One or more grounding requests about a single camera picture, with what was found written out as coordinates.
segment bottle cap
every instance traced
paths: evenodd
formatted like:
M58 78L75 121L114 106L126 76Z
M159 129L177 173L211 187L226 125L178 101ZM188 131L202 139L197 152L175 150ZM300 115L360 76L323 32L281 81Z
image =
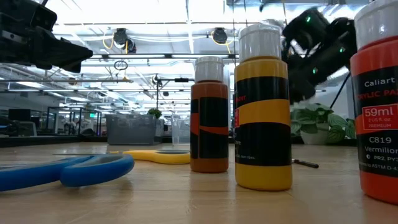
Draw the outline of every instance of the bottle cap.
M200 57L195 61L195 83L200 81L224 81L224 61L214 56Z
M261 56L280 58L280 28L269 24L254 24L239 33L239 61Z
M358 49L372 42L398 35L398 0L377 0L355 15Z

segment blue scissor handle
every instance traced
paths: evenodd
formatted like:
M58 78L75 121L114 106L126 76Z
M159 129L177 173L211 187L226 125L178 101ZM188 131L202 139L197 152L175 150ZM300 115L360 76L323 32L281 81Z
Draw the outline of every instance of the blue scissor handle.
M133 167L134 159L130 155L100 155L65 167L60 180L67 187L100 184L127 174Z
M53 162L0 170L0 191L47 184L60 179L64 167L87 161L93 156L79 156Z

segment potted plant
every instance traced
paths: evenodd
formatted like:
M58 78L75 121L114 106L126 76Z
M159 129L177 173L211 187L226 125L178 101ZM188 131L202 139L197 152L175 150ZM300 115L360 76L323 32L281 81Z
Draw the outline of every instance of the potted plant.
M344 119L319 103L295 109L290 114L292 134L300 135L305 144L333 144L346 136L355 138L352 119Z
M162 116L162 112L160 110L158 110L158 109L155 109L155 108L149 109L147 114L155 115L156 119L159 119Z

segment table surface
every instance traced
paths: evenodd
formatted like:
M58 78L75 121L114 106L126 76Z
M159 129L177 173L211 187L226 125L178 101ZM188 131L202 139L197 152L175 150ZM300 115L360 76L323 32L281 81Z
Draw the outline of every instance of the table surface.
M108 146L81 142L0 149L0 165L62 159L53 153L102 153L159 146ZM233 145L229 170L200 174L189 165L137 161L117 180L81 188L60 182L0 192L0 223L398 223L398 206L363 195L354 147L293 146L294 184L283 192L258 192L236 185Z

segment paint bottle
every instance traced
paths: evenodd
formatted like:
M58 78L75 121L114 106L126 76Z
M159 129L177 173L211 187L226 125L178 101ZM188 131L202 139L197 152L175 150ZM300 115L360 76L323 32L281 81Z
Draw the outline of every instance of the paint bottle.
M377 0L355 16L351 58L361 188L398 204L398 0Z
M195 61L191 87L191 170L217 173L228 169L228 87L223 84L224 61Z
M292 185L289 83L280 29L254 24L239 33L235 68L235 178L254 190Z

